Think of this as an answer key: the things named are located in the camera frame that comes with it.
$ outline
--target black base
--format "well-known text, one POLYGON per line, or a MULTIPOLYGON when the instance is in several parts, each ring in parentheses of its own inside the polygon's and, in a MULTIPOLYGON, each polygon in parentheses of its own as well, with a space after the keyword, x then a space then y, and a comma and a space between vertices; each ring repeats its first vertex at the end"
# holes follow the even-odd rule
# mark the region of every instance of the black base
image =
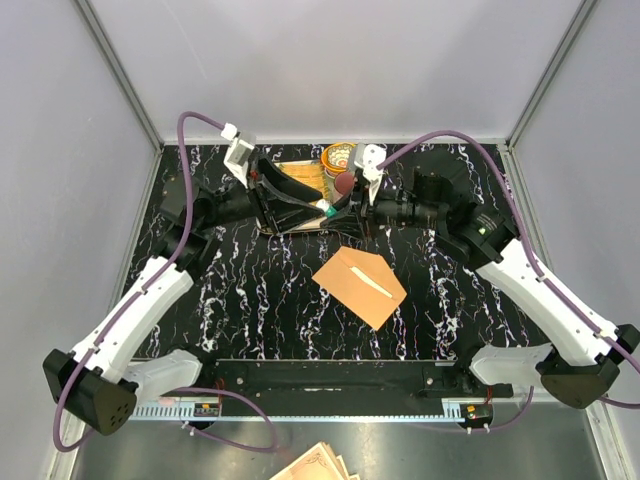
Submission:
MULTIPOLYGON (((425 395, 428 379, 453 370, 432 361, 220 360, 216 376, 270 416, 411 416, 442 415, 442 398, 485 398, 486 387, 465 393, 452 386, 448 393, 440 388, 425 395)), ((510 386, 493 390, 494 398, 512 396, 510 386)), ((224 415, 255 413, 229 399, 224 415)))

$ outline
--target small label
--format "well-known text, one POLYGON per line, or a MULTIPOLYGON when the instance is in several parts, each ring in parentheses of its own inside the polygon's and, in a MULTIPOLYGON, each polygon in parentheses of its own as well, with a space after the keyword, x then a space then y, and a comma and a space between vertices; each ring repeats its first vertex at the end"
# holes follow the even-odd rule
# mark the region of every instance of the small label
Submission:
POLYGON ((480 216, 478 216, 478 218, 476 218, 476 221, 482 225, 483 227, 487 228, 488 230, 494 231, 496 228, 498 228, 498 225, 496 224, 496 222, 489 217, 486 214, 482 214, 480 216))
POLYGON ((193 409, 194 417, 217 417, 220 415, 220 410, 217 405, 210 403, 196 403, 193 409))

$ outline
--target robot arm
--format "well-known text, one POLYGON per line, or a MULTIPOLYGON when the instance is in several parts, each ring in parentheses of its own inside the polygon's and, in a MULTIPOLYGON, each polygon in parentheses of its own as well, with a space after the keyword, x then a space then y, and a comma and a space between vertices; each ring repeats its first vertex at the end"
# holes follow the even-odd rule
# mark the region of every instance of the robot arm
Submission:
POLYGON ((490 345, 463 352, 461 369, 472 381, 544 386, 561 402, 585 408, 604 395, 619 374, 622 356, 603 339, 609 337, 633 352, 640 334, 632 325, 616 326, 584 304, 539 260, 544 276, 529 265, 517 229, 510 217, 488 205, 477 205, 465 194, 460 179, 464 168, 451 162, 427 166, 426 175, 414 171, 409 189, 379 189, 385 155, 375 145, 353 150, 355 186, 341 199, 337 214, 323 226, 364 238, 375 236, 380 225, 429 228, 436 245, 448 256, 474 270, 508 295, 549 338, 538 347, 498 348, 490 345), (597 335, 543 283, 550 279, 602 330, 597 335))
POLYGON ((176 262, 148 289, 145 283, 175 252, 185 225, 186 194, 179 177, 164 188, 161 213, 171 226, 156 245, 152 257, 135 284, 118 305, 85 339, 68 352, 53 350, 43 368, 56 402, 88 351, 93 351, 81 369, 65 402, 65 409, 103 435, 118 430, 136 404, 145 403, 180 387, 188 387, 206 375, 211 356, 202 352, 174 350, 172 353, 130 365, 140 344, 166 311, 184 295, 214 260, 218 243, 211 234, 217 225, 255 217, 263 228, 282 233, 319 218, 323 210, 313 206, 322 194, 283 174, 265 156, 251 156, 255 139, 232 125, 222 132, 231 141, 224 163, 239 179, 235 185, 211 192, 193 182, 193 221, 187 244, 176 262), (124 311, 102 342, 98 337, 116 312, 138 298, 124 311))

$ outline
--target metal corner post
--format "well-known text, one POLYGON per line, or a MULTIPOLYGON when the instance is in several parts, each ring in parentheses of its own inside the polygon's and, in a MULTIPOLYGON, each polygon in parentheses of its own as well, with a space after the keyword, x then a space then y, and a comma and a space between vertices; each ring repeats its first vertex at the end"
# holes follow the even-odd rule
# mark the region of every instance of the metal corner post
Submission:
POLYGON ((562 40, 556 47, 551 60, 547 64, 547 67, 544 70, 544 73, 540 77, 536 88, 533 91, 531 97, 529 97, 529 101, 525 106, 524 110, 520 114, 518 121, 516 122, 511 134, 507 138, 507 142, 510 147, 514 148, 518 143, 524 130, 527 128, 527 125, 531 121, 531 118, 535 114, 538 105, 542 101, 545 93, 547 92, 549 86, 553 82, 553 79, 556 77, 556 74, 560 70, 562 64, 567 58, 568 53, 573 47, 574 43, 578 39, 580 33, 584 29, 587 21, 591 17, 591 14, 595 10, 595 7, 598 5, 600 0, 582 0, 582 3, 576 10, 575 15, 571 19, 571 23, 567 27, 562 40))
POLYGON ((122 94, 133 111, 133 114, 138 119, 138 122, 149 139, 149 142, 151 142, 155 152, 159 152, 164 142, 153 125, 151 117, 149 117, 149 114, 144 108, 140 97, 138 97, 138 94, 136 93, 127 72, 122 66, 122 63, 109 40, 102 22, 100 22, 95 9, 91 5, 90 0, 71 0, 71 2, 76 7, 78 14, 95 41, 98 50, 100 50, 100 53, 107 64, 107 67, 111 71, 118 87, 120 87, 122 94))

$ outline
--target gray floor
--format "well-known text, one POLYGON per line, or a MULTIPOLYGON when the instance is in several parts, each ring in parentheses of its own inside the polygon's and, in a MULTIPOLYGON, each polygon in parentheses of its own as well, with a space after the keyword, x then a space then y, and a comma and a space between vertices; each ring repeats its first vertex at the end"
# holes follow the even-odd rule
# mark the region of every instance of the gray floor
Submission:
MULTIPOLYGON (((500 421, 516 407, 496 410, 500 421)), ((221 423, 212 430, 236 441, 268 443, 259 423, 221 423)), ((278 431, 281 451, 261 455, 191 438, 177 425, 130 422, 83 447, 73 479, 267 480, 319 441, 342 454, 350 473, 362 480, 605 478, 585 414, 555 404, 534 405, 520 424, 489 436, 435 433, 411 424, 282 423, 278 431)))

